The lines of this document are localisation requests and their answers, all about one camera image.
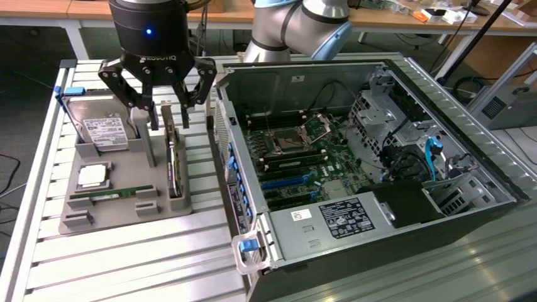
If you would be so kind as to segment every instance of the hard drive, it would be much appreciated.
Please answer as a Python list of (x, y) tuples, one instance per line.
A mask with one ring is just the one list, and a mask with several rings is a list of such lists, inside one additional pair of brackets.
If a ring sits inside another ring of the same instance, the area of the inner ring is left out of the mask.
[(94, 143), (102, 152), (128, 149), (138, 131), (131, 109), (116, 96), (66, 96), (63, 104), (83, 143)]

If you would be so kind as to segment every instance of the motherboard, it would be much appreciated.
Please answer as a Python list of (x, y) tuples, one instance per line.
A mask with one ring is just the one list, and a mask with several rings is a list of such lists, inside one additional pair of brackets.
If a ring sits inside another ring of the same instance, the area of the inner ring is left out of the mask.
[(244, 136), (271, 210), (353, 195), (371, 184), (345, 126), (321, 113), (246, 122)]

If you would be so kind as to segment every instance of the hard drive label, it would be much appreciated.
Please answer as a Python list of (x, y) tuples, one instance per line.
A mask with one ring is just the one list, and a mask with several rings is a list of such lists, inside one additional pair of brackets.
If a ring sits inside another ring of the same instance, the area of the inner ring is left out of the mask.
[(127, 134), (120, 118), (84, 120), (84, 125), (96, 147), (127, 144)]

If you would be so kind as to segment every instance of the warning label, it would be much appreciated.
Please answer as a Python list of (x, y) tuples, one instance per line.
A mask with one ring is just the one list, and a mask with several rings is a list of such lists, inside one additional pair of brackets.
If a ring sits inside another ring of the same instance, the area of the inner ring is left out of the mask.
[(84, 120), (86, 129), (98, 147), (127, 144), (127, 134), (120, 118)]
[(319, 209), (336, 239), (375, 230), (373, 222), (357, 198), (325, 204)]

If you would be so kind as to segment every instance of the white sticker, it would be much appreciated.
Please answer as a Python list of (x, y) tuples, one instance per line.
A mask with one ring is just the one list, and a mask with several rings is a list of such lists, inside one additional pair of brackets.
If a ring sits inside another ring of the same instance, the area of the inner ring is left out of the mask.
[(292, 76), (292, 83), (298, 83), (298, 82), (304, 82), (304, 78), (306, 78), (306, 76), (303, 76), (303, 75), (294, 75)]
[(311, 218), (312, 213), (310, 212), (308, 209), (303, 209), (300, 211), (292, 212), (292, 217), (294, 217), (294, 221), (299, 221), (299, 220)]
[(98, 147), (127, 144), (127, 134), (120, 118), (84, 120), (84, 125)]

